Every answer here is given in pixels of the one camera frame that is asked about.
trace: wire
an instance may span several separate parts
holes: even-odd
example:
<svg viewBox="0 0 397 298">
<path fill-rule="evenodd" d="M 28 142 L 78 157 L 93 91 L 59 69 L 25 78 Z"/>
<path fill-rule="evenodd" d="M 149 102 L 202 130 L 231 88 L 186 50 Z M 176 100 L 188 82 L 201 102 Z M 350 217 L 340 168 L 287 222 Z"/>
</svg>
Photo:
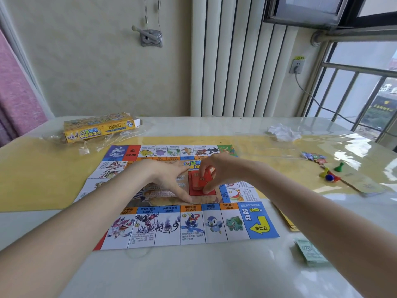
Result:
<svg viewBox="0 0 397 298">
<path fill-rule="evenodd" d="M 349 120 L 349 119 L 346 119 L 346 118 L 343 117 L 341 114 L 339 114 L 339 113 L 337 113 L 337 112 L 334 112 L 333 110 L 326 109 L 326 108 L 322 107 L 322 106 L 318 103 L 318 101 L 317 101 L 310 93 L 306 92 L 306 91 L 300 86 L 300 84 L 299 84 L 299 82 L 298 82 L 298 77 L 297 77 L 297 73 L 296 73 L 296 72 L 295 72 L 295 80 L 296 80 L 296 82 L 297 82 L 299 88 L 300 88 L 303 92 L 305 92 L 307 95 L 309 95 L 310 98 L 313 99 L 313 101 L 314 101 L 321 109 L 323 109 L 323 110 L 325 110 L 325 111 L 329 111 L 329 112 L 331 112 L 331 113 L 334 113 L 334 114 L 340 116 L 340 118 L 346 120 L 347 122 L 352 123 L 353 125 L 356 124 L 356 122 L 351 121 L 351 120 Z M 360 124 L 360 123 L 357 123 L 356 125 L 360 125 L 360 126 L 366 127 L 366 128 L 368 128 L 368 129 L 371 129 L 371 130 L 380 131 L 379 129 L 376 129 L 376 128 L 374 128 L 374 127 L 370 127 L 370 126 L 368 126 L 368 125 L 364 125 L 364 124 Z M 384 134 L 388 134 L 388 135 L 390 135 L 390 136 L 393 136 L 393 137 L 397 138 L 396 135 L 390 134 L 390 133 L 388 133 L 388 132 L 386 132 L 386 131 L 384 131 L 383 133 L 384 133 Z"/>
<path fill-rule="evenodd" d="M 160 31 L 161 31 L 161 26 L 160 26 L 160 0 L 157 1 L 157 9 L 158 9 L 158 28 L 160 28 Z"/>
<path fill-rule="evenodd" d="M 146 29 L 148 29 L 148 8 L 146 5 L 146 0 L 145 0 L 145 23 L 146 23 Z"/>
</svg>

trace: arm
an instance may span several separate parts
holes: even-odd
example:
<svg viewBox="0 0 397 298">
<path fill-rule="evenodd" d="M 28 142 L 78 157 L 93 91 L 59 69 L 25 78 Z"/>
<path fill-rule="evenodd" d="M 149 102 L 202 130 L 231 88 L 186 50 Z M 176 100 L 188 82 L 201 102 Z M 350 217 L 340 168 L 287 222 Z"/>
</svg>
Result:
<svg viewBox="0 0 397 298">
<path fill-rule="evenodd" d="M 0 252 L 4 297 L 57 297 L 115 218 L 146 184 L 155 182 L 186 202 L 175 178 L 189 166 L 143 160 L 59 212 Z"/>
<path fill-rule="evenodd" d="M 201 161 L 215 168 L 204 192 L 246 181 L 287 215 L 361 295 L 396 297 L 397 236 L 296 183 L 269 165 L 227 154 Z"/>
</svg>

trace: yellow arrow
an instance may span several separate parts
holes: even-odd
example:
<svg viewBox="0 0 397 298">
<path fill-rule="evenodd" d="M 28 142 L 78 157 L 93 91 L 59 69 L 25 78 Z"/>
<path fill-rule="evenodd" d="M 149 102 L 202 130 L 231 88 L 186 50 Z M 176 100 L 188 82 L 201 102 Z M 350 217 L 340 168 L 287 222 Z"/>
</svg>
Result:
<svg viewBox="0 0 397 298">
<path fill-rule="evenodd" d="M 269 232 L 270 231 L 270 226 L 269 223 L 266 219 L 265 216 L 258 216 L 259 224 L 256 223 L 253 225 L 250 230 L 254 232 L 258 232 L 259 234 L 262 234 L 263 232 Z"/>
</svg>

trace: hand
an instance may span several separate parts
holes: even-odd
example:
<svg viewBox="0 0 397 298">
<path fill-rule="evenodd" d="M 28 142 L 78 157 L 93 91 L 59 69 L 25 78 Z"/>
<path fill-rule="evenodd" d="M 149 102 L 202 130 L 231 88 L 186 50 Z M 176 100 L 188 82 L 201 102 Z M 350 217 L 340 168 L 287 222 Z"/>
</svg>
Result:
<svg viewBox="0 0 397 298">
<path fill-rule="evenodd" d="M 176 178 L 187 171 L 190 166 L 183 165 L 181 161 L 173 163 L 165 163 L 156 160 L 142 160 L 139 161 L 142 169 L 149 172 L 150 178 L 148 182 L 153 182 L 165 190 L 171 191 L 178 198 L 186 203 L 192 202 L 192 197 L 176 182 Z"/>
<path fill-rule="evenodd" d="M 212 173 L 214 179 L 207 183 L 203 193 L 207 194 L 217 186 L 241 181 L 244 176 L 245 163 L 247 161 L 231 156 L 227 153 L 213 154 L 200 163 L 200 176 L 204 176 L 206 169 L 215 169 Z"/>
</svg>

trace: forearm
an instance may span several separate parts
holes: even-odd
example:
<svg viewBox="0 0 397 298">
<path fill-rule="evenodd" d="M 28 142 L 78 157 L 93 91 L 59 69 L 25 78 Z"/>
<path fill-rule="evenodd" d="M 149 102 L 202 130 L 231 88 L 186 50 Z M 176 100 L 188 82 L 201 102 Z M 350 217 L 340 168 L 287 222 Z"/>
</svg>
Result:
<svg viewBox="0 0 397 298">
<path fill-rule="evenodd" d="M 242 179 L 264 193 L 367 297 L 397 296 L 397 237 L 290 180 L 266 164 L 247 161 Z"/>
<path fill-rule="evenodd" d="M 135 164 L 1 251 L 2 295 L 59 295 L 114 219 L 148 182 L 148 173 Z"/>
</svg>

